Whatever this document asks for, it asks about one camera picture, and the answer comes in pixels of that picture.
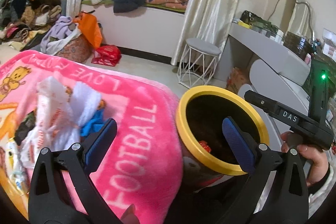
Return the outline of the right hand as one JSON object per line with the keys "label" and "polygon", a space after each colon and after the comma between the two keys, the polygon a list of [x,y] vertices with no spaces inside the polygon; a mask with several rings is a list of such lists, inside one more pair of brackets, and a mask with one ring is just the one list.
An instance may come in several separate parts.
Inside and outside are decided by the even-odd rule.
{"label": "right hand", "polygon": [[312,162],[306,178],[308,187],[317,184],[329,175],[329,162],[322,149],[310,144],[298,144],[296,150],[303,158]]}

